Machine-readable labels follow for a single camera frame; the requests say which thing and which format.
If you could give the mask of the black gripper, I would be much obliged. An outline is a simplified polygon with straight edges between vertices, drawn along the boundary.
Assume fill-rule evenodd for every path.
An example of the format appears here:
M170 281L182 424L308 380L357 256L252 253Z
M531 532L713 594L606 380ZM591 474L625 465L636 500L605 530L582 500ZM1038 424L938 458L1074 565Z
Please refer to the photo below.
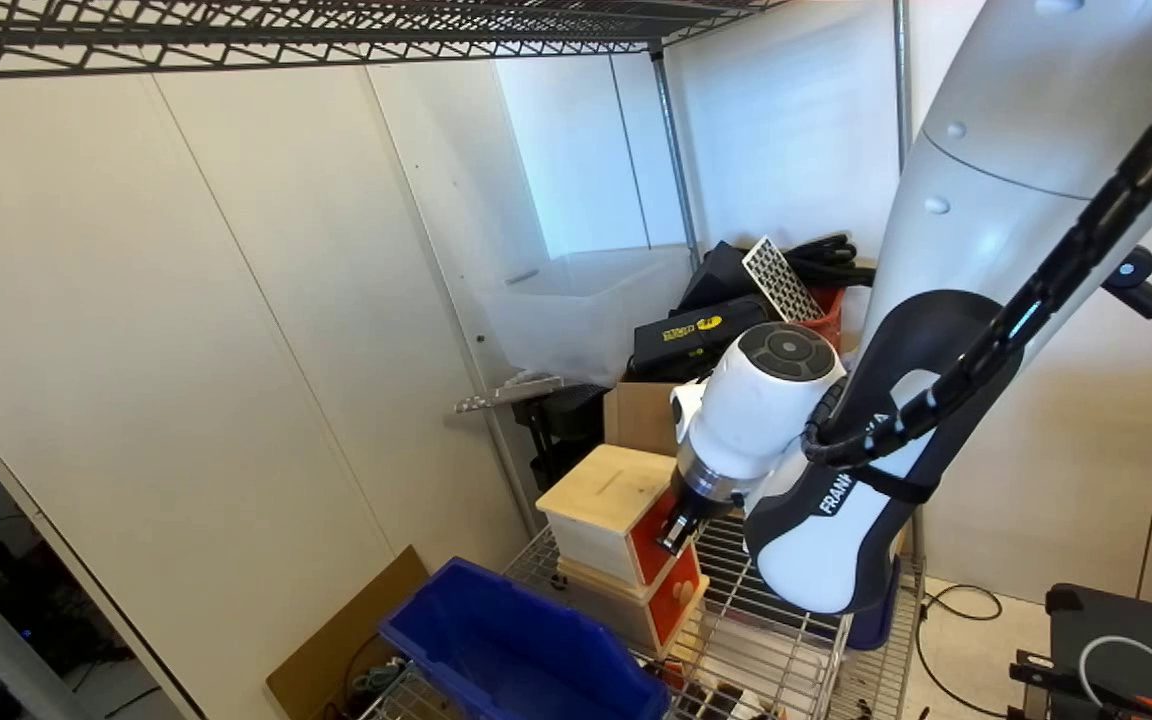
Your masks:
M689 540L693 540L713 517L721 517L723 509L729 509L723 498L703 498L703 491L681 486L681 487L670 491L667 517L664 517L664 525L660 525L660 549L664 549L664 551L682 551Z

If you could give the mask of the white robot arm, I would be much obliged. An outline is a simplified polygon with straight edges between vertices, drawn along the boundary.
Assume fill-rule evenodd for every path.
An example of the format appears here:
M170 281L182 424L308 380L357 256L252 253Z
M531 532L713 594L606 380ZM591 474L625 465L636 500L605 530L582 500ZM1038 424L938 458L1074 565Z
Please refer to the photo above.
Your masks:
M1152 229L1152 0L985 0L883 223L860 346L761 319L682 386L664 551L735 512L788 604L874 604L966 438Z

